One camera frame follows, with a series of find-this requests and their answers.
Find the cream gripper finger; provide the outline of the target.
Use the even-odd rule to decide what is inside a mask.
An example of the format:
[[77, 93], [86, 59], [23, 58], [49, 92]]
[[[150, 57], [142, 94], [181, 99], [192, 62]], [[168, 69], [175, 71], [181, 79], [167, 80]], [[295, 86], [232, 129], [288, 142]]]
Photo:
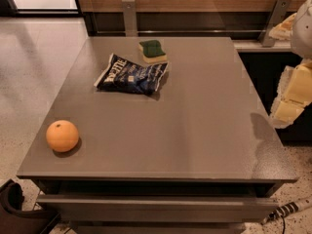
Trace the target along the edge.
[[302, 63], [294, 69], [284, 99], [304, 106], [312, 102], [312, 62]]
[[291, 102], [274, 99], [270, 109], [271, 123], [275, 129], [285, 129], [304, 111], [300, 105]]

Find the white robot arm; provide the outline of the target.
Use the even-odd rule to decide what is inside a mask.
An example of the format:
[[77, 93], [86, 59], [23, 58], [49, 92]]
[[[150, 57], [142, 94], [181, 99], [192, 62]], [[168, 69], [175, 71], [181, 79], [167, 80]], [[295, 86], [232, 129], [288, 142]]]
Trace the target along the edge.
[[289, 40], [291, 50], [302, 58], [296, 67], [283, 70], [270, 109], [272, 125], [284, 129], [293, 124], [305, 107], [312, 103], [312, 0], [269, 31], [269, 36]]

